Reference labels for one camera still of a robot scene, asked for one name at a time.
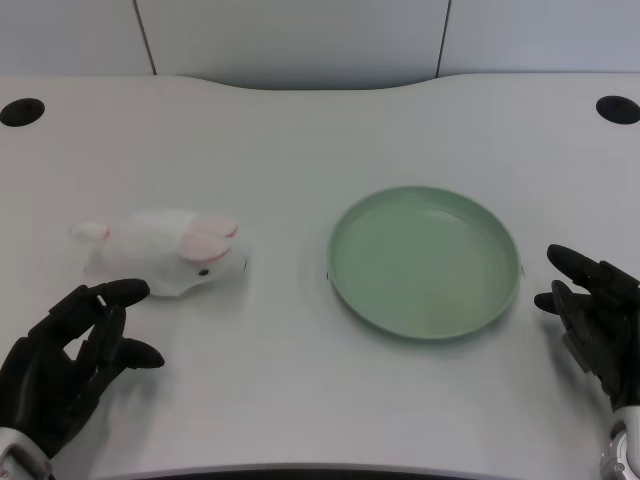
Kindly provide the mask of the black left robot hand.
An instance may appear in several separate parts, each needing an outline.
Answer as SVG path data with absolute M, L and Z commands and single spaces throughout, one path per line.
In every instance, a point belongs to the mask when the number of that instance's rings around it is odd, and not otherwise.
M 81 285 L 19 338 L 1 367 L 1 425 L 52 458 L 86 425 L 127 369 L 157 369 L 162 355 L 123 335 L 126 310 L 150 293 L 141 279 Z

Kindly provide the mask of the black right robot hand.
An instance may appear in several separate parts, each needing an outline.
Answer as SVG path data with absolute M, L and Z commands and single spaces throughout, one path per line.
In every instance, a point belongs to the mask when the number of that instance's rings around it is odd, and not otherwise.
M 617 411 L 639 404 L 639 281 L 606 262 L 551 244 L 551 264 L 583 293 L 560 280 L 534 297 L 539 309 L 560 318 L 562 342 L 581 369 L 600 380 Z

